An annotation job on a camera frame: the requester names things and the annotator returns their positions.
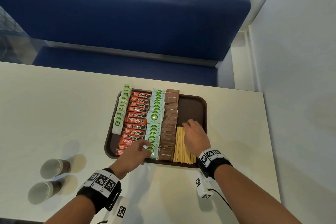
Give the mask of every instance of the wristband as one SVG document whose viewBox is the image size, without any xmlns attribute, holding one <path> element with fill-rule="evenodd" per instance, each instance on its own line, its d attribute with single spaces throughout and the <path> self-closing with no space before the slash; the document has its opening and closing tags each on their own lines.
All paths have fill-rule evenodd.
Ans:
<svg viewBox="0 0 336 224">
<path fill-rule="evenodd" d="M 121 183 L 110 168 L 97 170 L 79 189 L 78 195 L 83 195 L 94 204 L 96 214 L 106 207 L 111 211 L 121 192 Z"/>
<path fill-rule="evenodd" d="M 214 174 L 217 167 L 221 165 L 230 165 L 230 161 L 219 150 L 207 149 L 199 155 L 198 166 L 205 177 L 215 179 Z"/>
</svg>

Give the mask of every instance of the black cable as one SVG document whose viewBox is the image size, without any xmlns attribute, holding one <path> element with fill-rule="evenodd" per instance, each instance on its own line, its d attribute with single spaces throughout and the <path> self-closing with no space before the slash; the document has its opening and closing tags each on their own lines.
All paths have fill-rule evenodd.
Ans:
<svg viewBox="0 0 336 224">
<path fill-rule="evenodd" d="M 220 195 L 220 197 L 225 201 L 225 203 L 227 204 L 227 206 L 231 209 L 231 206 L 228 204 L 228 202 L 225 200 L 225 198 L 222 197 L 222 195 L 221 195 L 218 191 L 216 191 L 216 190 L 214 190 L 214 189 L 208 189 L 208 190 L 213 190 L 213 191 L 216 192 L 218 195 Z"/>
</svg>

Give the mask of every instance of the table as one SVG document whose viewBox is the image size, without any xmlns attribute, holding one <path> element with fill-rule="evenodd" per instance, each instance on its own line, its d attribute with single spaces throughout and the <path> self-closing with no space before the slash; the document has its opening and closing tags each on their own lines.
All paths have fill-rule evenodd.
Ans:
<svg viewBox="0 0 336 224">
<path fill-rule="evenodd" d="M 204 98 L 212 147 L 280 201 L 262 93 L 0 62 L 1 218 L 46 221 L 93 171 L 114 161 L 104 142 L 124 83 Z M 43 181 L 39 170 L 49 158 L 70 158 L 72 172 L 64 175 L 59 194 L 31 205 L 27 193 Z M 194 169 L 151 163 L 129 173 L 122 180 L 122 195 L 130 199 L 125 222 L 237 223 L 218 195 L 197 196 L 196 175 Z"/>
</svg>

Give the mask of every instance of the paper cup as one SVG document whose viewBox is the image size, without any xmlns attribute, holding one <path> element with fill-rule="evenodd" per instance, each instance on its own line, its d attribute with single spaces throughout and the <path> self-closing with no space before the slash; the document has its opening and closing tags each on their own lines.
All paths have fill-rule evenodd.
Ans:
<svg viewBox="0 0 336 224">
<path fill-rule="evenodd" d="M 59 181 L 36 183 L 28 192 L 28 201 L 33 205 L 38 205 L 57 194 L 61 187 L 62 184 Z"/>
<path fill-rule="evenodd" d="M 41 166 L 40 174 L 42 178 L 48 180 L 69 171 L 70 162 L 63 159 L 49 159 Z"/>
</svg>

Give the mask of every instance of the brown plastic tray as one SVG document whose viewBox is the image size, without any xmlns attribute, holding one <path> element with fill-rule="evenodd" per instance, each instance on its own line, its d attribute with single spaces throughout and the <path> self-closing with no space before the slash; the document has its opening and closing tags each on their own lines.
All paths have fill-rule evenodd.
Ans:
<svg viewBox="0 0 336 224">
<path fill-rule="evenodd" d="M 143 92 L 143 93 L 152 93 L 151 90 L 139 90 L 139 89 L 132 89 L 135 92 Z M 115 103 L 115 108 L 112 115 L 112 120 L 110 124 L 110 128 L 108 130 L 108 134 L 105 141 L 105 153 L 110 158 L 118 158 L 116 156 L 117 148 L 120 142 L 120 135 L 112 134 L 112 126 L 113 126 L 113 119 L 116 114 L 118 99 L 121 95 L 121 91 L 117 96 L 117 101 Z M 207 127 L 207 103 L 205 100 L 198 96 L 190 96 L 190 95 L 183 95 L 180 94 L 179 101 L 178 101 L 178 118 L 177 118 L 177 126 L 181 127 L 183 122 L 187 122 L 189 119 L 197 120 L 199 124 L 202 125 L 205 133 L 208 133 Z M 194 164 L 185 164 L 179 162 L 170 162 L 170 161 L 162 161 L 162 160 L 155 160 L 146 158 L 145 162 L 148 163 L 156 163 L 162 165 L 170 165 L 170 166 L 178 166 L 178 167 L 190 167 L 190 168 L 198 168 L 198 158 L 196 163 Z"/>
</svg>

